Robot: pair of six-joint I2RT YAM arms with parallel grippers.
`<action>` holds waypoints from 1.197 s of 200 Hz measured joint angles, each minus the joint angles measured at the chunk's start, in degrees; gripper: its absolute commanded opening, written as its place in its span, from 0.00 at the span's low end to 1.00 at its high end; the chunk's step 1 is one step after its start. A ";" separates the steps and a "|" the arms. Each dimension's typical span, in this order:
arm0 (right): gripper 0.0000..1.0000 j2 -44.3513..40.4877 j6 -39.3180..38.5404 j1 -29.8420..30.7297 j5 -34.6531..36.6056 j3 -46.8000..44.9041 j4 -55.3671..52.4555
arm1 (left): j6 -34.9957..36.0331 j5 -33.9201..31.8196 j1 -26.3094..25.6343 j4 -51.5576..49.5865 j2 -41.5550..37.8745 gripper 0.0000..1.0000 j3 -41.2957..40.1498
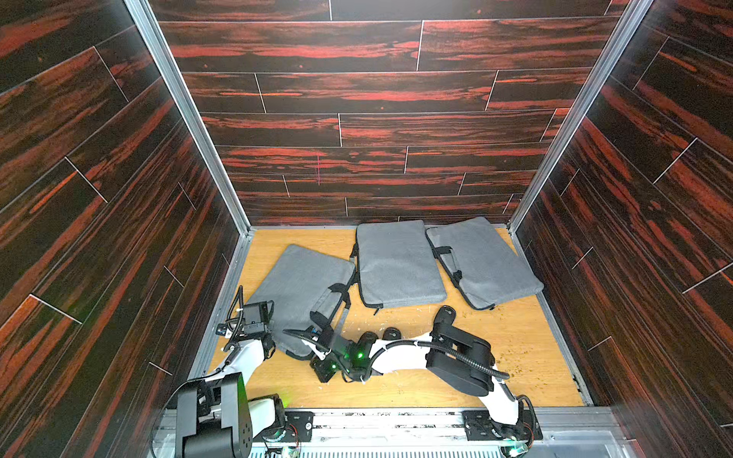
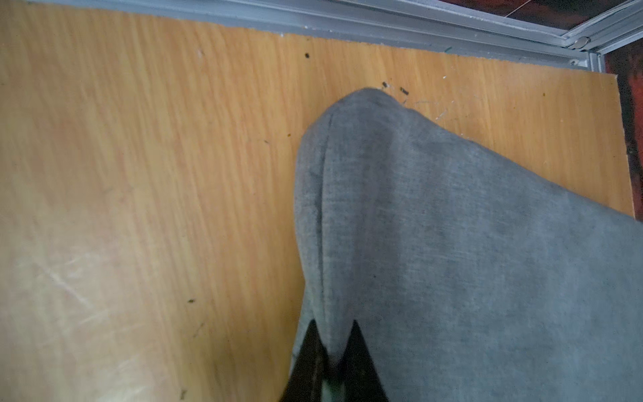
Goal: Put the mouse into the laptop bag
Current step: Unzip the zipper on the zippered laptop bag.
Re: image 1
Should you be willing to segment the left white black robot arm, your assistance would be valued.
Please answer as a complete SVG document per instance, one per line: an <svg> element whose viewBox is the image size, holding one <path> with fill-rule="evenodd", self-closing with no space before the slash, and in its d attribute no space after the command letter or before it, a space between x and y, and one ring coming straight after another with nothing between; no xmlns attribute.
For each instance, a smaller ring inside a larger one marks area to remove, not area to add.
<svg viewBox="0 0 733 458"><path fill-rule="evenodd" d="M249 400L246 384L275 349L269 329L272 301L236 305L237 316L218 325L227 357L209 375L183 383L176 401L175 456L247 457L254 439L277 440L286 430L279 395Z"/></svg>

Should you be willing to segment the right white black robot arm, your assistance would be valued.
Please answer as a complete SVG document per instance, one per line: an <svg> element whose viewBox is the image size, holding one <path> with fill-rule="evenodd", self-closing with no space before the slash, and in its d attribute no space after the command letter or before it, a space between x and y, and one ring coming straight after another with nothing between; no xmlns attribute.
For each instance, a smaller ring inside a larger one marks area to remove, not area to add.
<svg viewBox="0 0 733 458"><path fill-rule="evenodd" d="M427 370L452 389L477 398L488 411L491 435L530 448L541 438L534 406L525 395L514 395L507 385L510 375L500 371L491 345L454 326L456 311L441 307L430 332L406 339L394 327L379 338L373 332L351 341L331 327L289 330L314 353L311 367L319 380L328 382L339 373L348 383L400 370Z"/></svg>

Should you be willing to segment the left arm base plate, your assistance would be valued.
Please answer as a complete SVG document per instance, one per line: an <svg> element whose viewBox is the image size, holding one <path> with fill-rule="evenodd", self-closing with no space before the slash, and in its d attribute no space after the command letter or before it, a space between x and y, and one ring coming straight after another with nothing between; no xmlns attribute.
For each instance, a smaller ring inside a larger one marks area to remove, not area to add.
<svg viewBox="0 0 733 458"><path fill-rule="evenodd" d="M303 444L312 440L315 414L308 410L286 410L284 420L277 420L274 427L269 427L258 434L255 443L267 444Z"/></svg>

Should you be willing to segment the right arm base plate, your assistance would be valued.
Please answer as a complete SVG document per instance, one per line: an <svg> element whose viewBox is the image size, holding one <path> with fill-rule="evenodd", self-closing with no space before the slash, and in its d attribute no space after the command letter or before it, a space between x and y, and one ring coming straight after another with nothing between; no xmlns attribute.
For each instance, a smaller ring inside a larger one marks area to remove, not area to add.
<svg viewBox="0 0 733 458"><path fill-rule="evenodd" d="M494 421L487 410L464 410L461 416L469 441L528 442L543 439L538 419L528 408L521 408L517 422L511 425Z"/></svg>

